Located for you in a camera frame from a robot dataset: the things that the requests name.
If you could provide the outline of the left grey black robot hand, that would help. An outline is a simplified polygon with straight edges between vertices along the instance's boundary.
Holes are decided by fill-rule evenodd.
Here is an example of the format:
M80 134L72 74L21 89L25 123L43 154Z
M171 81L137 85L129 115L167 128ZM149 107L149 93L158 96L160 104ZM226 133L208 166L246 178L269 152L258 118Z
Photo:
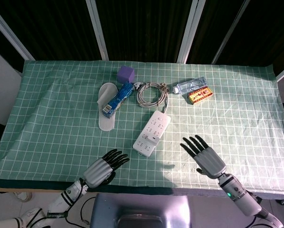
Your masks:
M130 159L128 154L113 149L96 160L84 173L83 180L89 188L109 184L116 175L116 170Z

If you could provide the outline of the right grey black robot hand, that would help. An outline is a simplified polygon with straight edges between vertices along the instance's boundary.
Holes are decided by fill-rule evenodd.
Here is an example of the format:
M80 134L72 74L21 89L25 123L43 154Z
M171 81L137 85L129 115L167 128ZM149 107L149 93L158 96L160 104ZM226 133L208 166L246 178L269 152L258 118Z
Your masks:
M226 165L218 154L199 136L182 138L180 146L199 166L199 173L210 179L218 179L226 172Z

